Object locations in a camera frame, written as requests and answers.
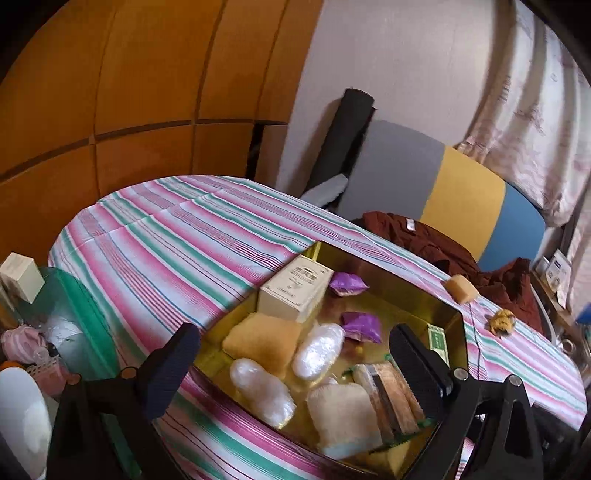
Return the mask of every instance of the chair backrest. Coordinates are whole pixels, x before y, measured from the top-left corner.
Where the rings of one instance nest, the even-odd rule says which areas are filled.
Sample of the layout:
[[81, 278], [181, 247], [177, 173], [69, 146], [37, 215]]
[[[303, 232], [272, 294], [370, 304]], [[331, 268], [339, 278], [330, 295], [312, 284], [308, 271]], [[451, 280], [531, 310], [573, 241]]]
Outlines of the chair backrest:
[[514, 187], [434, 138], [386, 121], [366, 132], [337, 214], [378, 210], [420, 220], [463, 245], [484, 271], [533, 259], [544, 219]]

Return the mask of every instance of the yellow toy figure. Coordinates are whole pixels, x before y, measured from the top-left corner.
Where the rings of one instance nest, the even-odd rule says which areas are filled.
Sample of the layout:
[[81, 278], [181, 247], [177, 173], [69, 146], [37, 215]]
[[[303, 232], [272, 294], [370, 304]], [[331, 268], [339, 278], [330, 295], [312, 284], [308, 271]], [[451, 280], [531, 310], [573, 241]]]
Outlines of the yellow toy figure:
[[510, 310], [499, 310], [488, 320], [488, 328], [497, 337], [509, 336], [515, 327], [515, 315]]

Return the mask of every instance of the wooden wall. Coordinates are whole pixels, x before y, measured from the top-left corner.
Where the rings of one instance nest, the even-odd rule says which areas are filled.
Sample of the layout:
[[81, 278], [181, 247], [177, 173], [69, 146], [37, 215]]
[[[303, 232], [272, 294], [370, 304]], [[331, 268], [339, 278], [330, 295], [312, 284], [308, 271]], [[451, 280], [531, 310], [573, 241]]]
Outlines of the wooden wall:
[[265, 181], [321, 6], [65, 4], [0, 83], [0, 261], [17, 251], [45, 264], [62, 227], [122, 187], [180, 174], [244, 176], [257, 122], [273, 139], [257, 172]]

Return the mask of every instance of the white paper box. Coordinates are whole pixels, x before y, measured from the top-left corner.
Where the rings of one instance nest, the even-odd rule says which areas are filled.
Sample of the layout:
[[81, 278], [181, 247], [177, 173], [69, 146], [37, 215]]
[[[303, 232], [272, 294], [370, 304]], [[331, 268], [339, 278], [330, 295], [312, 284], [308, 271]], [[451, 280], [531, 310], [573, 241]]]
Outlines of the white paper box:
[[256, 310], [305, 322], [322, 300], [332, 275], [331, 269], [299, 255], [261, 287]]
[[12, 252], [0, 267], [5, 287], [17, 297], [33, 303], [45, 280], [32, 258]]

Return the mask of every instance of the cable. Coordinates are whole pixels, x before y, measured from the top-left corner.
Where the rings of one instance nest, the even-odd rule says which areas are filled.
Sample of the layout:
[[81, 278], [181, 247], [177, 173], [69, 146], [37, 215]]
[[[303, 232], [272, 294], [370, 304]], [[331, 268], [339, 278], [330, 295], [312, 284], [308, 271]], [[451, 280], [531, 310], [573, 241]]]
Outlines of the cable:
[[480, 358], [482, 357], [482, 348], [478, 342], [478, 332], [476, 331], [476, 322], [474, 321], [474, 314], [472, 312], [472, 302], [468, 304], [470, 306], [470, 317], [472, 318], [472, 328], [474, 329], [474, 340], [476, 347], [478, 348], [478, 363], [476, 364], [476, 379], [480, 380]]

